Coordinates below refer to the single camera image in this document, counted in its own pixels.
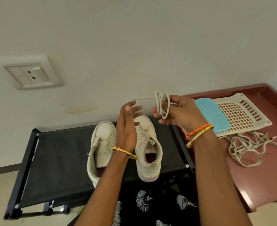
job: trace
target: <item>floor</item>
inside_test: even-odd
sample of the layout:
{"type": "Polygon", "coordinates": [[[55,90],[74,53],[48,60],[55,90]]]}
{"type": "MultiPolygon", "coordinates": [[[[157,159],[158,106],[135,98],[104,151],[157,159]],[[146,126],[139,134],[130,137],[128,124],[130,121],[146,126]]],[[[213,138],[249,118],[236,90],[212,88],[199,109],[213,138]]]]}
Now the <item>floor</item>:
{"type": "MultiPolygon", "coordinates": [[[[0,226],[40,226],[40,225],[62,225],[66,226],[79,213],[83,206],[74,208],[69,215],[53,215],[25,218],[19,220],[3,220],[4,212],[17,176],[17,171],[0,174],[0,226]]],[[[41,211],[43,204],[31,206],[24,212],[41,211]]],[[[277,203],[271,203],[258,208],[257,212],[249,214],[254,226],[276,226],[277,225],[277,203]]]]}

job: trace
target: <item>white plastic tray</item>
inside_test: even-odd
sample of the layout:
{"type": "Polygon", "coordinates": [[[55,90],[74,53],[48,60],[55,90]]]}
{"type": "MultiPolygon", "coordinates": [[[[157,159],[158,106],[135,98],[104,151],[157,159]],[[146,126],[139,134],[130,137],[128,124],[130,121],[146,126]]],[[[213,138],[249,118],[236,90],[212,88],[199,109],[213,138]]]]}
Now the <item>white plastic tray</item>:
{"type": "Polygon", "coordinates": [[[222,110],[231,128],[216,133],[217,137],[254,131],[272,125],[272,122],[242,93],[213,99],[222,110]]]}

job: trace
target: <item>baseboard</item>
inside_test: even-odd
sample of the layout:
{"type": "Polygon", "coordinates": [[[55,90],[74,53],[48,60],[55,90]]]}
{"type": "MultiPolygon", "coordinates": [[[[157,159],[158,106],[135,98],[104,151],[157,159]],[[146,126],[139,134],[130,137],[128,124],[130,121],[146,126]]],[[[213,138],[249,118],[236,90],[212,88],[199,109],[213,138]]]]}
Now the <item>baseboard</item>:
{"type": "Polygon", "coordinates": [[[12,171],[18,171],[20,166],[21,166],[21,163],[0,167],[0,174],[12,172],[12,171]]]}

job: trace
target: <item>gold bangle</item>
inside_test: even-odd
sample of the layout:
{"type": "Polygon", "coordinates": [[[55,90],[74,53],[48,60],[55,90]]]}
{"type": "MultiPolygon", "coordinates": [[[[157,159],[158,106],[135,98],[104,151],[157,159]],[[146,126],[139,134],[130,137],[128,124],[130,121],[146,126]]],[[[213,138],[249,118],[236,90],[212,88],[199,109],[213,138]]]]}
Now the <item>gold bangle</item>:
{"type": "Polygon", "coordinates": [[[112,149],[113,149],[113,150],[120,151],[120,152],[124,152],[124,153],[128,154],[128,155],[129,155],[129,158],[131,158],[131,159],[135,159],[135,160],[138,159],[138,157],[137,157],[136,155],[131,154],[130,152],[125,151],[125,150],[123,150],[123,149],[121,149],[121,148],[119,148],[119,147],[114,146],[114,147],[112,147],[112,149]]]}
{"type": "Polygon", "coordinates": [[[206,132],[208,129],[211,129],[211,128],[214,128],[214,125],[211,125],[211,126],[206,127],[206,128],[203,129],[200,133],[198,133],[196,136],[194,136],[194,138],[193,138],[190,142],[188,142],[188,143],[186,144],[186,147],[187,147],[187,148],[190,148],[190,147],[192,146],[192,142],[193,142],[195,139],[197,139],[198,137],[200,137],[204,132],[206,132]]]}

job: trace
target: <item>forearm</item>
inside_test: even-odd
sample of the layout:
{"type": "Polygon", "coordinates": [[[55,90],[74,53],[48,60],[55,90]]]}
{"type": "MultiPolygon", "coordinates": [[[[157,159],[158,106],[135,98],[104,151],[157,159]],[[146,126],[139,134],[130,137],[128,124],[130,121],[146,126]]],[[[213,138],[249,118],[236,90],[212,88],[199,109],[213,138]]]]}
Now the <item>forearm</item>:
{"type": "Polygon", "coordinates": [[[127,161],[128,156],[125,153],[113,152],[108,166],[75,226],[112,225],[127,161]]]}
{"type": "Polygon", "coordinates": [[[252,225],[214,132],[205,132],[193,145],[201,225],[252,225]]]}

